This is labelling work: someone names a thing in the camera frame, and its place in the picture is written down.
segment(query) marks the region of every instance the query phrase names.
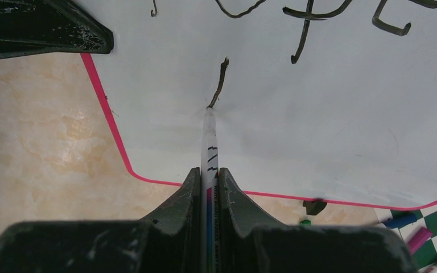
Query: checkered cloth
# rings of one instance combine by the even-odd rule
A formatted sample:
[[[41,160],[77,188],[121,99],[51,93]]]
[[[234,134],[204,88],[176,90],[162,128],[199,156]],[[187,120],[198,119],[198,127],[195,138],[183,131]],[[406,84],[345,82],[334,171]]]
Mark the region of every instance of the checkered cloth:
[[[398,234],[405,242],[424,226],[433,232],[431,239],[429,239],[423,246],[421,246],[413,258],[418,264],[418,268],[421,268],[419,272],[423,272],[428,266],[437,261],[437,205],[431,206],[426,209],[413,210],[411,212],[401,212],[397,210],[388,209],[374,209],[379,222],[383,222],[389,218],[400,218],[405,213],[414,213],[418,217],[418,221],[409,224],[400,229],[392,229],[393,232]]]

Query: blue marker cap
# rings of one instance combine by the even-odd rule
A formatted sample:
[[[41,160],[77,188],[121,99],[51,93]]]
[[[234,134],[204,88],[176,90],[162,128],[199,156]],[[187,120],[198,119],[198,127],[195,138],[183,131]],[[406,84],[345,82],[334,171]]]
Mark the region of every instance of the blue marker cap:
[[[393,218],[389,219],[387,221],[384,221],[382,224],[385,225],[388,229],[396,229],[396,228],[402,228],[408,224],[414,223],[418,220],[416,215],[412,213],[408,213],[407,215],[401,217],[401,218]]]

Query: marble surface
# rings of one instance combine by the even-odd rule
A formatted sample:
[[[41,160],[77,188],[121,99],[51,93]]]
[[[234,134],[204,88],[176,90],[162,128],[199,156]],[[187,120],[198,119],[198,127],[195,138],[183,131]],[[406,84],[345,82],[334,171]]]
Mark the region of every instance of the marble surface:
[[[78,54],[0,60],[0,233],[23,220],[141,218],[176,190],[127,173]],[[301,201],[252,199],[287,224],[305,218]],[[334,204],[310,219],[377,220]]]

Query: pink border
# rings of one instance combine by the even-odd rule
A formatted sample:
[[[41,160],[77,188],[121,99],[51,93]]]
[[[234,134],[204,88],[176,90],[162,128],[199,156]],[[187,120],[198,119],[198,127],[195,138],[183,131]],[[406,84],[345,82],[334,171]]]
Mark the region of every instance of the pink border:
[[[91,54],[88,53],[82,53],[81,58],[83,59],[84,66],[86,67],[86,70],[88,71],[89,79],[91,80],[91,84],[94,87],[94,91],[96,92],[96,96],[98,97],[98,100],[100,102],[101,108],[103,109],[103,113],[105,114],[106,121],[108,122],[108,125],[110,126],[110,129],[113,134],[113,138],[116,142],[116,145],[118,146],[119,154],[121,155],[123,162],[125,164],[126,170],[137,179],[140,179],[145,182],[149,183],[155,183],[155,184],[163,184],[163,185],[173,185],[173,186],[181,186],[181,183],[174,183],[174,182],[167,182],[167,181],[160,181],[160,180],[152,180],[145,178],[143,176],[137,175],[130,164],[130,160],[128,159],[128,155],[125,151],[125,146],[123,145],[123,141],[121,140],[121,136],[118,132],[118,127],[116,126],[116,123],[113,118],[113,113],[108,105],[108,101],[106,99],[105,91],[103,90],[103,86],[101,85],[100,77],[98,76],[98,72],[96,71],[96,67],[94,66],[93,59],[91,57]],[[299,196],[290,196],[290,195],[276,195],[273,193],[263,193],[263,192],[251,192],[251,191],[244,191],[245,193],[249,195],[259,195],[259,196],[269,196],[269,197],[278,197],[278,198],[287,198],[287,199],[296,199],[296,200],[304,200],[304,201],[312,201],[314,198],[308,198],[308,197],[299,197]],[[428,208],[430,206],[436,205],[437,201],[431,202],[424,206],[418,206],[415,208],[395,208],[391,206],[380,206],[380,205],[370,205],[370,204],[362,204],[362,203],[355,203],[355,202],[345,202],[345,201],[335,201],[335,200],[325,200],[328,203],[334,203],[334,204],[341,204],[341,205],[351,205],[351,206],[366,206],[370,208],[380,208],[380,209],[394,209],[394,210],[417,210],[417,209],[424,209]]]

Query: white board surface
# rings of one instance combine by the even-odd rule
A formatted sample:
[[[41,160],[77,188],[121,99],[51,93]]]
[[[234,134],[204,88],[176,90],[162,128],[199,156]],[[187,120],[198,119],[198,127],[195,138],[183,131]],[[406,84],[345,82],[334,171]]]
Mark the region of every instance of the white board surface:
[[[114,32],[110,55],[93,55],[133,171],[182,182],[200,164],[205,107],[220,64],[230,64],[215,106],[220,167],[243,190],[414,207],[437,200],[437,9],[353,1],[311,21],[306,0],[267,0],[240,19],[214,0],[79,0]],[[222,0],[232,14],[255,0]],[[342,0],[316,0],[328,13]]]

